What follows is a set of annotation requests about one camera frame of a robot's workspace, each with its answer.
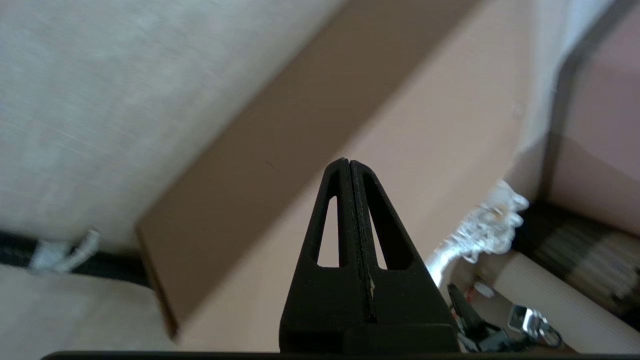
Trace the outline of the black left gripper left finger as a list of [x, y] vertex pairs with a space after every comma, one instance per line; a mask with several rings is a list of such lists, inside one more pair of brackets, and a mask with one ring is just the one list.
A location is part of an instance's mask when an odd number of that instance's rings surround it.
[[[318, 264], [329, 203], [337, 202], [338, 262]], [[279, 322], [281, 353], [344, 353], [345, 335], [370, 315], [350, 162], [325, 168]]]

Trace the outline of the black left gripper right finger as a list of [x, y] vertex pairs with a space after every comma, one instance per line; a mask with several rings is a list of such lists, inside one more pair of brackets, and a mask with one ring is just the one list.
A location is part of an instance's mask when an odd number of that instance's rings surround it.
[[365, 321], [345, 332], [348, 353], [457, 353], [438, 287], [374, 171], [350, 162]]

